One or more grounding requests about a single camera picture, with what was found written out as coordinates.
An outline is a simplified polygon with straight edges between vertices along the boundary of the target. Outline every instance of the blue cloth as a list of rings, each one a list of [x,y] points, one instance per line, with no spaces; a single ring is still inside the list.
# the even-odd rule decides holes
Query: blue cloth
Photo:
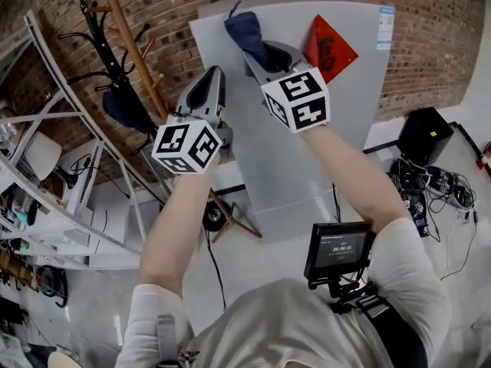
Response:
[[[132,88],[116,88],[111,84],[102,96],[102,107],[119,124],[147,135],[155,134],[155,124]]]
[[[240,2],[232,8],[229,18],[224,21],[225,29],[230,38],[243,51],[249,52],[265,70],[270,71],[271,64],[268,52],[262,43],[261,25],[254,12],[242,12],[233,16]]]

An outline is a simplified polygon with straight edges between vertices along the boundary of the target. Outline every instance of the white t-shirt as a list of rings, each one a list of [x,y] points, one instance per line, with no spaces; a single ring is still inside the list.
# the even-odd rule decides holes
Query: white t-shirt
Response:
[[[368,278],[417,332],[434,361],[447,335],[450,303],[411,220],[382,230],[372,247]],[[192,368],[377,366],[354,312],[335,314],[326,290],[280,280],[245,293],[195,336],[182,300],[155,285],[135,288],[117,368],[154,368],[160,362],[157,317],[176,320],[180,360]]]

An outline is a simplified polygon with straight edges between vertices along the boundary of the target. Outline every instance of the white shelf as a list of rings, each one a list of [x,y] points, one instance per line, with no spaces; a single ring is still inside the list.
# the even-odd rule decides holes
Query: white shelf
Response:
[[[115,180],[114,183],[127,192],[123,179]],[[109,235],[121,243],[124,242],[124,236],[127,233],[130,206],[130,199],[124,196],[111,181],[94,187],[87,203],[87,207],[94,211],[92,221],[94,228],[101,232],[104,231],[105,235]],[[101,253],[118,251],[120,250],[117,247],[105,241],[101,242],[98,250]]]
[[[63,235],[43,236],[43,238],[31,237],[33,240],[39,242],[39,245],[30,244],[29,248],[21,248],[16,251],[19,255],[29,256],[88,256],[95,253],[95,247],[83,247],[70,241],[68,238],[64,238]]]
[[[48,113],[50,109],[62,99],[63,99],[63,93],[61,92],[61,90],[58,90],[56,93],[54,93],[51,99],[43,106],[43,108],[39,113]],[[17,165],[17,162],[20,160],[22,153],[24,152],[32,136],[35,134],[36,130],[38,129],[39,124],[41,124],[41,121],[42,120],[34,120],[31,126],[25,131],[25,134],[22,135],[22,138],[18,143],[15,153],[12,154],[12,157],[9,160],[13,165]]]
[[[89,158],[88,156],[86,157],[87,154],[90,155],[91,160],[89,166],[99,166],[100,156],[96,157],[96,154],[100,153],[101,151],[102,145],[97,140],[93,139],[65,154],[58,161],[58,166],[60,166],[66,173],[80,173],[77,176],[77,183],[72,189],[68,189],[67,184],[64,183],[62,201],[67,206],[67,211],[71,214],[75,215],[78,213],[79,205],[83,201],[82,196],[89,196],[91,194],[91,189],[94,181],[92,180],[92,184],[89,184],[89,186],[87,186],[86,188],[87,181],[89,180],[89,176],[95,175],[97,171],[95,169],[86,169],[82,172],[74,172],[73,170],[71,170],[71,167],[80,158],[82,158],[82,160],[78,163],[78,166],[74,166],[74,169],[82,169],[84,167],[84,162]]]
[[[145,202],[140,205],[140,212],[142,216],[143,227],[150,233],[155,220],[160,214],[160,203],[157,200],[151,202]],[[140,227],[138,225],[137,212],[135,207],[130,207],[130,214],[128,218],[127,233],[124,238],[124,244],[132,249],[141,251],[143,249],[143,239],[140,234]]]
[[[84,270],[88,266],[84,263],[85,257],[74,256],[71,258],[63,258],[61,256],[35,256],[34,265],[36,266],[54,266],[57,268],[65,268],[67,270]]]
[[[15,180],[6,173],[4,170],[0,170],[0,193],[4,192],[9,186],[11,186]]]
[[[89,268],[93,270],[122,270],[138,268],[140,256],[131,254],[102,254],[91,256]]]
[[[35,223],[26,226],[22,232],[26,235],[56,235],[73,228],[74,226],[67,219],[57,213],[49,212],[46,215],[38,210]]]

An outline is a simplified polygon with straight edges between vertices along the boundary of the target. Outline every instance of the wooden pole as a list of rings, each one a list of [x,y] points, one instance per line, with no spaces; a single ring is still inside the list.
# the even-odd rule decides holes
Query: wooden pole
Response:
[[[123,10],[121,9],[120,3],[118,0],[107,0],[107,2],[109,3],[111,12],[113,14],[114,23],[116,24],[118,30],[121,33],[121,37],[126,44],[128,54],[137,67],[138,73],[140,74],[141,79],[145,84],[145,87],[147,88],[153,103],[157,107],[160,116],[165,122],[167,121],[167,114],[169,113],[169,111],[167,110],[166,105],[163,102],[162,97],[160,96],[157,89],[152,87],[152,77],[150,76],[150,72],[148,71],[145,61],[143,61],[143,58],[141,57],[140,50],[138,49],[137,44],[135,44],[133,35],[131,34],[128,23],[126,22],[126,19],[123,15]]]
[[[231,225],[237,225],[240,228],[244,229],[246,232],[250,233],[251,235],[253,235],[257,238],[262,238],[261,233],[258,233],[255,230],[252,230],[251,228],[248,228],[247,226],[245,226],[241,222],[237,221],[234,218],[234,216],[232,215],[233,206],[232,206],[232,210],[229,212],[226,209],[226,207],[223,205],[222,200],[217,196],[217,194],[215,194],[215,191],[213,191],[213,189],[211,189],[211,188],[209,189],[209,197],[216,203],[216,205],[218,206],[218,208],[220,209],[220,211],[222,212],[222,214],[224,214],[224,216],[226,218],[225,224],[219,230],[219,232],[216,234],[215,238],[213,239],[213,242],[216,242],[223,235],[223,233],[226,231],[226,229],[228,229]]]

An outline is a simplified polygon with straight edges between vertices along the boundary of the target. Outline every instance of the red diamond sign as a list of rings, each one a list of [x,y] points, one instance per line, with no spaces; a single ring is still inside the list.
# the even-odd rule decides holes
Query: red diamond sign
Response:
[[[314,19],[304,55],[310,64],[320,70],[326,84],[358,57],[342,36],[320,15]]]

